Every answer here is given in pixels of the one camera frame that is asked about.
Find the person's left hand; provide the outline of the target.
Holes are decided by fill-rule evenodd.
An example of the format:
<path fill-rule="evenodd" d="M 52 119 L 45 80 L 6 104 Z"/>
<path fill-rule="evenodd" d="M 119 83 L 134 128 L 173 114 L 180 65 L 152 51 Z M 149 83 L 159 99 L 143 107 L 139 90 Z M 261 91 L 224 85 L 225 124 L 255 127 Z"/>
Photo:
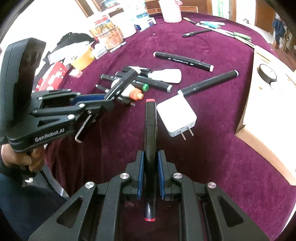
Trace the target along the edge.
<path fill-rule="evenodd" d="M 37 172 L 44 166 L 45 148 L 43 146 L 33 149 L 30 155 L 16 153 L 10 144 L 2 145 L 1 157 L 3 163 L 9 167 L 28 166 L 31 172 Z"/>

